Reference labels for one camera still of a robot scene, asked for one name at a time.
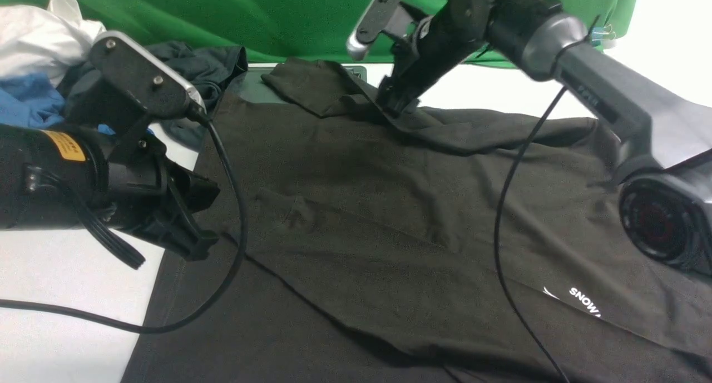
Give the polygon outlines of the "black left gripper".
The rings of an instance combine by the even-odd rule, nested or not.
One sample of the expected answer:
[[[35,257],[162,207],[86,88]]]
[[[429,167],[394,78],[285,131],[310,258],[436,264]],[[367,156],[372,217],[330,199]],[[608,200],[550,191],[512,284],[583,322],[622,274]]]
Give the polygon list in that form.
[[[120,261],[144,257],[112,229],[155,244],[188,261],[207,258],[217,242],[194,214],[220,189],[168,160],[147,128],[152,118],[204,117],[182,82],[153,76],[147,87],[101,76],[64,129],[64,206],[77,223]]]

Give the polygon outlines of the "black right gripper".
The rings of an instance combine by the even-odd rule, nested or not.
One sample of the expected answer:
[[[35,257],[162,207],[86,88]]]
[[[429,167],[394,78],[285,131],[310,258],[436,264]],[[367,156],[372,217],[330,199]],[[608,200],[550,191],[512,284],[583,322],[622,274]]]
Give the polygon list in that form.
[[[411,111],[422,94],[483,46],[465,11],[446,4],[419,24],[410,44],[397,49],[392,74],[379,85],[377,104],[394,116]]]

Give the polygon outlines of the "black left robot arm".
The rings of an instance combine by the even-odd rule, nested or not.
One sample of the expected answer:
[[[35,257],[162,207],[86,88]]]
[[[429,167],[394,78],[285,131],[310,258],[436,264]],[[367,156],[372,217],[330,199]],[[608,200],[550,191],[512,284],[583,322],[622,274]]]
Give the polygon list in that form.
[[[213,181],[168,159],[147,128],[155,119],[202,115],[168,76],[104,77],[79,118],[51,130],[2,126],[2,229],[83,228],[127,266],[145,262],[117,231],[188,261],[218,236],[194,213],[219,195]]]

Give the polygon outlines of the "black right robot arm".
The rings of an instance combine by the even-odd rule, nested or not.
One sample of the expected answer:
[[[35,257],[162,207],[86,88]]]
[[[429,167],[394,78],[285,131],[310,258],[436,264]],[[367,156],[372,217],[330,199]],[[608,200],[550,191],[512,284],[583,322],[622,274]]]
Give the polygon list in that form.
[[[394,116],[480,48],[534,81],[557,81],[612,132],[620,220],[644,255],[710,274],[710,108],[681,98],[596,49],[592,28],[558,0],[447,0],[428,15],[372,0],[349,38],[353,58],[380,35],[394,68],[377,103]]]

